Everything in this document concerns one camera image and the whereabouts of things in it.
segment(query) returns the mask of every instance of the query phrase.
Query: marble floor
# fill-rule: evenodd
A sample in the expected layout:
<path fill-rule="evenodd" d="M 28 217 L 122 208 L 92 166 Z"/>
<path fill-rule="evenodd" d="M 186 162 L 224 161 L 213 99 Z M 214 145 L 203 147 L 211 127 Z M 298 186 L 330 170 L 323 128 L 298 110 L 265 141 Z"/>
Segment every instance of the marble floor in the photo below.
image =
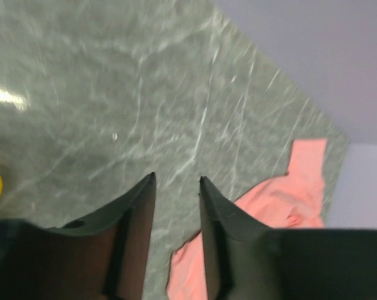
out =
<path fill-rule="evenodd" d="M 155 171 L 145 299 L 199 229 L 200 175 L 234 200 L 324 137 L 323 214 L 348 138 L 210 0 L 0 0 L 0 218 L 61 226 Z"/>

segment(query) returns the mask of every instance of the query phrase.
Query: pink cloth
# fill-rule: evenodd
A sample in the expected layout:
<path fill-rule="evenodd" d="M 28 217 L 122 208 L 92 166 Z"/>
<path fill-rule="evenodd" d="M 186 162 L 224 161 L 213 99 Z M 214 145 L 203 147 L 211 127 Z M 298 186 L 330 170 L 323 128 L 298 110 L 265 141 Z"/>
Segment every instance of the pink cloth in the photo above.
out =
<path fill-rule="evenodd" d="M 273 228 L 321 228 L 325 139 L 295 140 L 288 173 L 260 183 L 235 204 Z M 170 300 L 207 300 L 202 234 L 171 258 Z"/>

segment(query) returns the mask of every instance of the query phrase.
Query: white wall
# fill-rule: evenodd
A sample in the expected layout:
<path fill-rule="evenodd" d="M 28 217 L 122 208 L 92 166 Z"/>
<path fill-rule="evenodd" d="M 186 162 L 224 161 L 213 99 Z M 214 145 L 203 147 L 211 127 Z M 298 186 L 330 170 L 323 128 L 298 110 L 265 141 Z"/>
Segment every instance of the white wall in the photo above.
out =
<path fill-rule="evenodd" d="M 377 0 L 214 0 L 356 143 L 377 144 Z"/>

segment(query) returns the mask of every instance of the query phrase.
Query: black plastic part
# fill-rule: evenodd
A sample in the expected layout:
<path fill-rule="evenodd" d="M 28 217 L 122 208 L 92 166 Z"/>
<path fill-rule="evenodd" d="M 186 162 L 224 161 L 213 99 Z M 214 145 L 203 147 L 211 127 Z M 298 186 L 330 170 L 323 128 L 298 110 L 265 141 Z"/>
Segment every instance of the black plastic part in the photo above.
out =
<path fill-rule="evenodd" d="M 377 300 L 377 230 L 271 229 L 206 177 L 200 207 L 209 300 Z"/>
<path fill-rule="evenodd" d="M 154 173 L 63 228 L 0 219 L 0 300 L 142 298 Z"/>

